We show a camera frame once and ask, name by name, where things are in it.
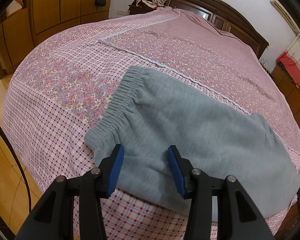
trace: metal screw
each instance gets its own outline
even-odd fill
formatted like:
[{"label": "metal screw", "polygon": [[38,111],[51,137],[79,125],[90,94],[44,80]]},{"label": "metal screw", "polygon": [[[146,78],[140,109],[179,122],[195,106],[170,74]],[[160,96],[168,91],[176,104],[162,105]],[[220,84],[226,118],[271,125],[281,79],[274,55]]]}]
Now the metal screw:
[{"label": "metal screw", "polygon": [[229,176],[228,176],[228,180],[229,180],[230,182],[235,182],[237,179],[235,178],[235,176],[229,175]]},{"label": "metal screw", "polygon": [[65,180],[65,178],[66,178],[65,176],[60,175],[60,176],[56,177],[56,182],[63,182]]},{"label": "metal screw", "polygon": [[192,174],[193,174],[193,175],[200,175],[200,174],[201,174],[201,170],[198,169],[198,168],[194,168],[194,169],[192,170]]},{"label": "metal screw", "polygon": [[101,172],[101,170],[100,170],[99,168],[93,168],[93,169],[91,170],[91,173],[94,174],[94,175],[97,175],[97,174],[99,174],[100,172]]}]

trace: red fabric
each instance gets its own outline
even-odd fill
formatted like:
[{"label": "red fabric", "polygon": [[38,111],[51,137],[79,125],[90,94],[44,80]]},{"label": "red fabric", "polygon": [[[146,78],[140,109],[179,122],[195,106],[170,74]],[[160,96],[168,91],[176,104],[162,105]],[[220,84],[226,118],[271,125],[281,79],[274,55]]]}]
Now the red fabric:
[{"label": "red fabric", "polygon": [[294,58],[290,57],[290,55],[285,51],[277,60],[284,65],[285,69],[288,71],[295,83],[300,87],[300,68],[294,61]]}]

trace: headboard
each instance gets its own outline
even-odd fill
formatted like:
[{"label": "headboard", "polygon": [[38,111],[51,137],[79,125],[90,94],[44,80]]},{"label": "headboard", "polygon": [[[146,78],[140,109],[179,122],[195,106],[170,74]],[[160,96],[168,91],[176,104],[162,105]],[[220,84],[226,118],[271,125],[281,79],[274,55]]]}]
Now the headboard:
[{"label": "headboard", "polygon": [[232,33],[248,44],[258,58],[269,46],[242,14],[221,0],[167,0],[165,5],[193,11],[219,30]]}]

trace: pile of clothes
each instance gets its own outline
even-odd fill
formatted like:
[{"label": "pile of clothes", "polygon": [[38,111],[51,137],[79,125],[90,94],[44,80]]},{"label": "pile of clothes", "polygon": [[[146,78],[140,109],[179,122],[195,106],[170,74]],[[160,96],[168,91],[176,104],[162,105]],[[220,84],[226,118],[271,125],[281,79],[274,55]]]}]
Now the pile of clothes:
[{"label": "pile of clothes", "polygon": [[165,7],[165,1],[166,0],[134,0],[132,5],[136,5],[142,8],[156,9],[158,7]]}]

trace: pink bed sheet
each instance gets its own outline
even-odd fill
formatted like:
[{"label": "pink bed sheet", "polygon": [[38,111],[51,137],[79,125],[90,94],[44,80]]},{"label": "pink bed sheet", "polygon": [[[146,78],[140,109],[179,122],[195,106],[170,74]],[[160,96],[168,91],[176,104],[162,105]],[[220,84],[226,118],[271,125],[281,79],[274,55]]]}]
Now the pink bed sheet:
[{"label": "pink bed sheet", "polygon": [[[193,13],[161,8],[58,33],[16,70],[3,129],[42,192],[58,175],[81,176],[94,166],[83,137],[102,118],[131,65],[167,73],[242,114],[263,114],[300,175],[300,130],[250,47]],[[183,238],[186,216],[124,190],[116,189],[102,205],[109,239]],[[272,233],[289,208],[266,219]],[[216,236],[217,226],[212,225],[211,239]]]}]

